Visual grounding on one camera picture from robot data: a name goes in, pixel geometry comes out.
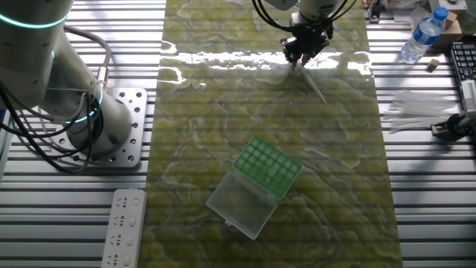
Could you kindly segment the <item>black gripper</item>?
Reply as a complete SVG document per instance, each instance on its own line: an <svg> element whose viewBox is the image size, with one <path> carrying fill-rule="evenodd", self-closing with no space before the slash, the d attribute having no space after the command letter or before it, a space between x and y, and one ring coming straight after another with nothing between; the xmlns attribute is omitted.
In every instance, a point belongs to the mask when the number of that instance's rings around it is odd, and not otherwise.
<svg viewBox="0 0 476 268"><path fill-rule="evenodd" d="M329 44L333 38L334 27L331 20L323 20L311 25L300 25L292 31L292 37L281 39L283 53L286 60L305 66L312 58L316 57Z"/></svg>

